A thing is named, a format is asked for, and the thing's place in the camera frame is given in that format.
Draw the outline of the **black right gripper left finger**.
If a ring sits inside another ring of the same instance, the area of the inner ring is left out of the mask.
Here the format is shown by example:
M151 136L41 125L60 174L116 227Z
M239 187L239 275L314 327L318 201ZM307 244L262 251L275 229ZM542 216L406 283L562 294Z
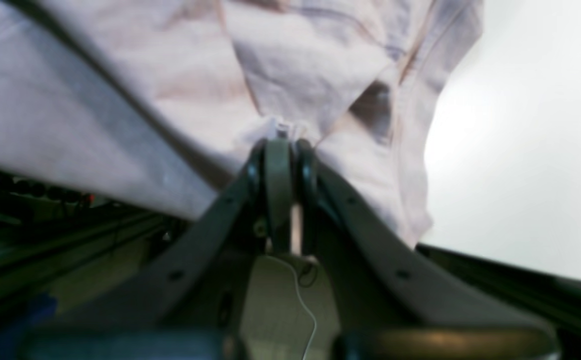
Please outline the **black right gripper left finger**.
M167 328L163 321L199 284L228 244L240 255L291 250L292 150L257 143L233 183L181 239L137 275L31 331L20 360L233 360L235 335L218 328Z

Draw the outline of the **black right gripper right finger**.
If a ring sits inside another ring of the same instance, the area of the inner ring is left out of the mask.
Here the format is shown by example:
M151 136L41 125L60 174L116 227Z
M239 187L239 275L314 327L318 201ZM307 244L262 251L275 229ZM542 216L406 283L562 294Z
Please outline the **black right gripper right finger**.
M551 327L406 246L352 185L295 144L300 253L328 275L341 330L332 360L557 360Z

